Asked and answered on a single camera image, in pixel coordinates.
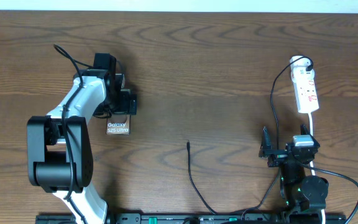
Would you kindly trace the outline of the bronze Galaxy smartphone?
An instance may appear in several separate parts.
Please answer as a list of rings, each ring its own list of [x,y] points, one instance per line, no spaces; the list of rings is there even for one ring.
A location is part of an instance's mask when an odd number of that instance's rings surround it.
[[[107,135],[128,135],[131,133],[131,116],[115,114],[106,121]]]

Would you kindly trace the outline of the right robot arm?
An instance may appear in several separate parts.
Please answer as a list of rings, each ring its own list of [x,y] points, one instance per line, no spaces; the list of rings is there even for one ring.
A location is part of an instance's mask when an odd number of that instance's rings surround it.
[[[284,149],[273,148],[267,128],[262,130],[259,157],[266,158],[269,167],[279,169],[280,191],[287,203],[281,219],[286,223],[326,223],[328,181],[305,172],[311,168],[319,147],[304,124],[301,134],[293,136]]]

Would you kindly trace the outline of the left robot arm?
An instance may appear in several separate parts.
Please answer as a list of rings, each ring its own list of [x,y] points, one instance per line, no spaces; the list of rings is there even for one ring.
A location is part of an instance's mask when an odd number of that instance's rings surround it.
[[[92,65],[76,69],[73,86],[53,110],[28,120],[29,181],[58,197],[70,211],[37,215],[36,223],[115,223],[91,181],[88,123],[91,118],[136,114],[137,97],[124,87],[124,74],[116,73],[119,64],[111,54],[96,53]]]

